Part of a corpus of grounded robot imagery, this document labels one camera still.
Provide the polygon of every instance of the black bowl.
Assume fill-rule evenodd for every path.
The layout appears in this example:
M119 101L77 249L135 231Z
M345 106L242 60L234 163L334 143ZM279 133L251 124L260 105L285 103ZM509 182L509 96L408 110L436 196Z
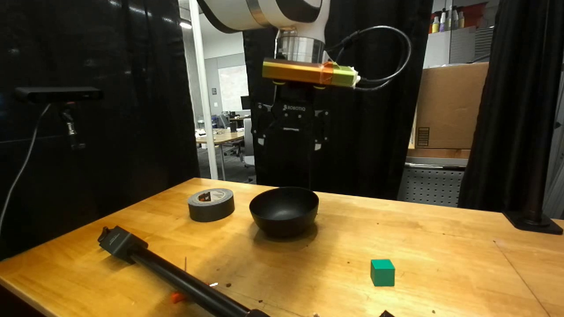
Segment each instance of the black bowl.
M249 215L265 237L294 238L313 228L318 198L308 189L279 187L249 201Z

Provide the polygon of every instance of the cardboard box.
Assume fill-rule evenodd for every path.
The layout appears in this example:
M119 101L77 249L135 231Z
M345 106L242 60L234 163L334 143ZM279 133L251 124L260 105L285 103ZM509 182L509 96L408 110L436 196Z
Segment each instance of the cardboard box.
M413 149L472 149L487 64L424 69L413 122Z

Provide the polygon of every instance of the roll of tape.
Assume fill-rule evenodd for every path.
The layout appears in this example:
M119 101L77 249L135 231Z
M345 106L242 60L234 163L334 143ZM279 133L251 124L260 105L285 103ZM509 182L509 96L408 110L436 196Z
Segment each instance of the roll of tape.
M195 193L188 200L188 210L193 223L212 223L225 219L234 210L232 193L227 189Z

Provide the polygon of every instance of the black tube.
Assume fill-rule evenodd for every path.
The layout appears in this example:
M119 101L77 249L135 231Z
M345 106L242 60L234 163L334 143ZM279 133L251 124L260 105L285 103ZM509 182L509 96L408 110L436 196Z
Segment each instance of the black tube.
M248 309L232 302L230 298L216 293L204 282L197 281L195 277L188 275L186 272L172 267L165 259L158 258L149 251L140 251L130 256L135 263L145 267L160 279L174 286L177 291L182 291L191 296L191 300L205 309L207 312L221 317L244 317L251 316Z

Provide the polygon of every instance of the green cube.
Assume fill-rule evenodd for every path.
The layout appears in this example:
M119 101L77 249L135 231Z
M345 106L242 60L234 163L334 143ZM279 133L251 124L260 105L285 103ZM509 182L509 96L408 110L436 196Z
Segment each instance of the green cube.
M394 286L394 268L389 259L369 261L369 279L375 288Z

